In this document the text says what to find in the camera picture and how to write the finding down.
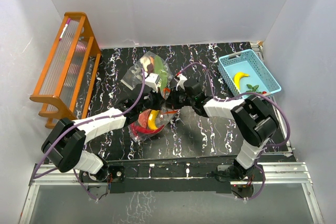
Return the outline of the clear zip bag red slider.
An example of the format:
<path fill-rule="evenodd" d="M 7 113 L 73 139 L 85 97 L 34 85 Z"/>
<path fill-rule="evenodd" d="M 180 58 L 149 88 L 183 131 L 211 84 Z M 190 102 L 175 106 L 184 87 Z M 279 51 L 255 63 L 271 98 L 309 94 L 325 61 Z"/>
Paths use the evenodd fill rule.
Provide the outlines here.
<path fill-rule="evenodd" d="M 175 89 L 164 88 L 163 94 L 144 86 L 140 100 L 127 114 L 125 126 L 133 141 L 141 142 L 160 133 L 177 115 L 180 108 L 171 105 Z"/>

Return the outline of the light blue plastic basket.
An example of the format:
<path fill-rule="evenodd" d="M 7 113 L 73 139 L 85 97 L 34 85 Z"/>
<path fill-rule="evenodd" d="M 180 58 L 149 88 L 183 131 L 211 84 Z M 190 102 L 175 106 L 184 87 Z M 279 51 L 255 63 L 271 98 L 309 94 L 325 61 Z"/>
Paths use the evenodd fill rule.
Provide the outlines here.
<path fill-rule="evenodd" d="M 281 91 L 280 84 L 251 49 L 219 57 L 218 71 L 234 96 L 247 92 L 247 84 L 259 85 L 259 91 L 267 91 L 265 95 L 268 96 Z M 250 77 L 241 79 L 240 90 L 237 89 L 233 81 L 234 75 L 238 72 L 250 75 Z"/>

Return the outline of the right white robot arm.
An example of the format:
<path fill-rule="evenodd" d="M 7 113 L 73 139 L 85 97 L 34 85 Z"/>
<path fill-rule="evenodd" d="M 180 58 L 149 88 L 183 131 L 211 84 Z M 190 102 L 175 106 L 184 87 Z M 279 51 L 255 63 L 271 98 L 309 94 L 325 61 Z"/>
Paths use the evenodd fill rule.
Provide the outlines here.
<path fill-rule="evenodd" d="M 172 110 L 190 106 L 196 114 L 203 117 L 234 120 L 244 138 L 243 144 L 233 164 L 224 171 L 217 171 L 215 175 L 247 180 L 253 174 L 259 154 L 279 128 L 276 116 L 265 101 L 275 105 L 268 97 L 254 93 L 245 99 L 235 97 L 220 100 L 207 96 L 197 83 L 171 89 L 165 106 Z"/>

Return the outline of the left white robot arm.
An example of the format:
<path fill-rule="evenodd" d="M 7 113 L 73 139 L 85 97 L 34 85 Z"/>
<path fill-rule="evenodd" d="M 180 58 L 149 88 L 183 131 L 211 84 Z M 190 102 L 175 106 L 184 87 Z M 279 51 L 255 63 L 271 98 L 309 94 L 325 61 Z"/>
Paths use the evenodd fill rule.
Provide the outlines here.
<path fill-rule="evenodd" d="M 107 163 L 99 155 L 84 151 L 84 145 L 100 135 L 131 125 L 148 109 L 160 110 L 164 102 L 159 92 L 138 85 L 105 112 L 82 120 L 60 119 L 41 150 L 62 173 L 77 169 L 89 173 L 98 182 L 104 181 L 109 173 Z"/>

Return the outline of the fake cherry tomato vine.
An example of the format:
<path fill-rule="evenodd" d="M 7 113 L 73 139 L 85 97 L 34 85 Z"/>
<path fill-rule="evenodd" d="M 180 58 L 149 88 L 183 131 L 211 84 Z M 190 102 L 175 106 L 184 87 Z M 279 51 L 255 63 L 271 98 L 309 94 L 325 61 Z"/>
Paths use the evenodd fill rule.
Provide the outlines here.
<path fill-rule="evenodd" d="M 246 87 L 248 88 L 247 92 L 267 94 L 267 91 L 259 91 L 259 85 L 252 86 L 251 84 L 247 84 Z"/>

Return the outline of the red fake chili pepper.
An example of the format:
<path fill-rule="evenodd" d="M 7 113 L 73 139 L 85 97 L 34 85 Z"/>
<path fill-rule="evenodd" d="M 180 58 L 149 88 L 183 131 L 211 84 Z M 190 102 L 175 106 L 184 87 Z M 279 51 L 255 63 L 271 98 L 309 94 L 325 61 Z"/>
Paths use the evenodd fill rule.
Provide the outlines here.
<path fill-rule="evenodd" d="M 150 130 L 150 129 L 147 129 L 147 128 L 143 128 L 139 125 L 135 125 L 134 123 L 132 123 L 130 126 L 131 126 L 131 131 L 134 135 L 138 135 L 139 133 L 142 133 L 142 134 L 156 134 L 164 128 L 164 125 L 162 125 L 161 127 L 159 127 L 156 130 Z"/>

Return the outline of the yellow fake banana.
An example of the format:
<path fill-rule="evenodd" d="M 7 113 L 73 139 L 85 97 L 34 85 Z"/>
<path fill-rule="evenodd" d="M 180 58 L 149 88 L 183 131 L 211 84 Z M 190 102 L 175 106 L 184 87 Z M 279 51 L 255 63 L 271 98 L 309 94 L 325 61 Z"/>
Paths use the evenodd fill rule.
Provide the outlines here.
<path fill-rule="evenodd" d="M 156 126 L 155 121 L 156 121 L 156 118 L 157 118 L 157 115 L 159 114 L 159 112 L 160 112 L 159 110 L 152 110 L 150 112 L 149 117 L 148 117 L 148 128 L 150 130 L 155 131 L 155 130 L 158 129 L 158 127 Z"/>
<path fill-rule="evenodd" d="M 238 72 L 234 75 L 233 81 L 235 86 L 237 87 L 238 90 L 240 90 L 240 81 L 242 78 L 247 78 L 250 77 L 249 74 L 243 73 L 243 72 Z"/>

